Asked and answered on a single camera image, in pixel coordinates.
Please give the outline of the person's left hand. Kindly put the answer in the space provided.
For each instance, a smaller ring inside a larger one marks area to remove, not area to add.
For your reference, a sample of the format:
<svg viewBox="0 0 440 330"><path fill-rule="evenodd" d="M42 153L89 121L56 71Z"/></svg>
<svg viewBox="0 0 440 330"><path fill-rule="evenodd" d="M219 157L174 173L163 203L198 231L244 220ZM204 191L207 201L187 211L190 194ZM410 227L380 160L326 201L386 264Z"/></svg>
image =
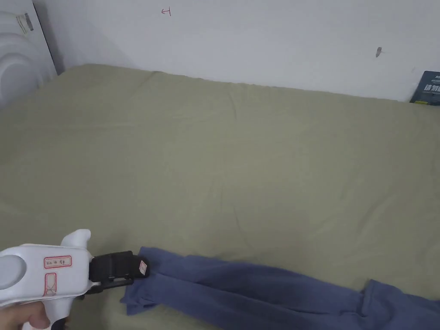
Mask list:
<svg viewBox="0 0 440 330"><path fill-rule="evenodd" d="M0 310L2 330L20 330L25 323L36 329L46 329L50 326L51 321L42 302L15 305Z"/></svg>

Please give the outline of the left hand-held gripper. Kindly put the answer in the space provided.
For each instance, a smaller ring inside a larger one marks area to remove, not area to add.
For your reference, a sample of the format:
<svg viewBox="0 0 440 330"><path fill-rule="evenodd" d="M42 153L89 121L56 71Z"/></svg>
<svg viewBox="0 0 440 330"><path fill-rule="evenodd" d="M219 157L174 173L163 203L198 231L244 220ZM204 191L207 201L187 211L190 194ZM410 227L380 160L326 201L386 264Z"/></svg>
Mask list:
<svg viewBox="0 0 440 330"><path fill-rule="evenodd" d="M148 259L132 251L92 258L87 249L90 237L90 230L79 229L60 245L22 244L1 251L1 308L41 301L49 328L61 330L77 297L149 277Z"/></svg>

